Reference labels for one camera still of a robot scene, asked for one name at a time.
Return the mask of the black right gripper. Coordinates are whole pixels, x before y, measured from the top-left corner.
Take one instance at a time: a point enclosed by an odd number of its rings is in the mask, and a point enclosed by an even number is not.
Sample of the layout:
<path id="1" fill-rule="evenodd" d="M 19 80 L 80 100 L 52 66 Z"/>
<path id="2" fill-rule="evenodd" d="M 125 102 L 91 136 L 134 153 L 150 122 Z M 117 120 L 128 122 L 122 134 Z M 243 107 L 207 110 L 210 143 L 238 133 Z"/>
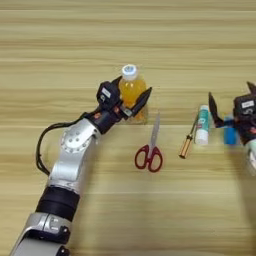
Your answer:
<path id="1" fill-rule="evenodd" d="M 254 83 L 247 81 L 247 86 L 251 94 L 256 94 L 256 85 Z M 234 116 L 224 121 L 218 116 L 217 104 L 211 92 L 208 93 L 208 104 L 216 127 L 233 127 L 237 131 L 243 145 L 256 139 L 256 114 Z"/>

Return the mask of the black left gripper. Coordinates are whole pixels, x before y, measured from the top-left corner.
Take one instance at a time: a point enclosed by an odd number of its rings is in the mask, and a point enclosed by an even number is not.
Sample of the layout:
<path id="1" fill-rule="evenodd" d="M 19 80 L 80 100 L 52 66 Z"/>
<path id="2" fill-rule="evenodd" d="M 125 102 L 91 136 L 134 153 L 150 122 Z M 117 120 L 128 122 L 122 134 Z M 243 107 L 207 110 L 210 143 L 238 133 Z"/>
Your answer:
<path id="1" fill-rule="evenodd" d="M 119 86 L 122 76 L 115 78 L 111 85 Z M 141 109 L 146 105 L 152 88 L 148 88 L 137 98 L 132 109 L 125 107 L 123 104 L 117 104 L 111 107 L 98 106 L 95 111 L 88 114 L 88 120 L 98 129 L 101 134 L 107 133 L 112 126 L 120 122 L 122 119 L 127 120 L 130 117 L 135 117 Z"/>

